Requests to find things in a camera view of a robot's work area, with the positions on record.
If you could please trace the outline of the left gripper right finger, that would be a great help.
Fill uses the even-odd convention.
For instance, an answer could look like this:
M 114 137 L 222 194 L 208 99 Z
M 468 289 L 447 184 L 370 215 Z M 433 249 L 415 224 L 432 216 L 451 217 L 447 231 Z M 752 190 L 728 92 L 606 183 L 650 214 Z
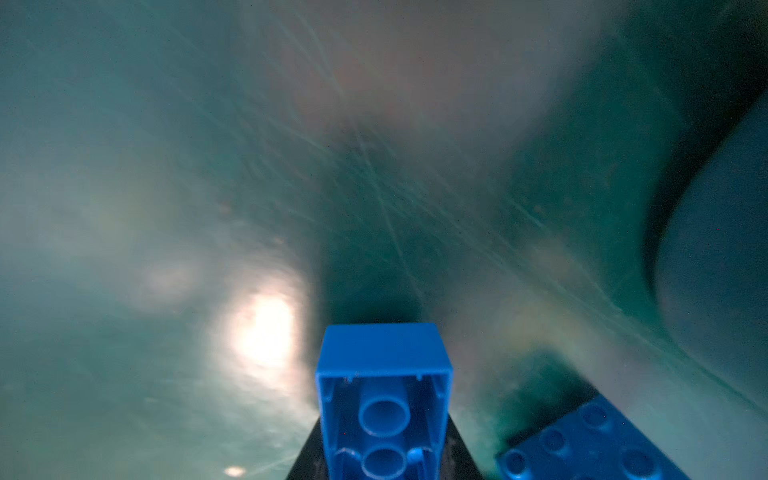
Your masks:
M 453 419 L 448 417 L 445 436 L 445 480 L 483 480 Z

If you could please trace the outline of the long blue lego brick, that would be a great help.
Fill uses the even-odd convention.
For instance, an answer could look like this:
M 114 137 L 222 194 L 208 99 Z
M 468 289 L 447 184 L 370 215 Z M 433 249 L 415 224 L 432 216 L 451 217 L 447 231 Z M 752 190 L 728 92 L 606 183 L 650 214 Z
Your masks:
M 504 479 L 688 478 L 602 395 L 504 451 L 496 464 Z

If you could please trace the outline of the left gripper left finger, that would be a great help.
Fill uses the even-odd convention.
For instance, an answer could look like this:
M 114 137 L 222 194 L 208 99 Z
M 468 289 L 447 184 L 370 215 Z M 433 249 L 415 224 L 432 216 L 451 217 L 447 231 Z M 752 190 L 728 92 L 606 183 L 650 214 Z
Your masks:
M 286 479 L 327 480 L 327 463 L 320 419 L 315 422 Z

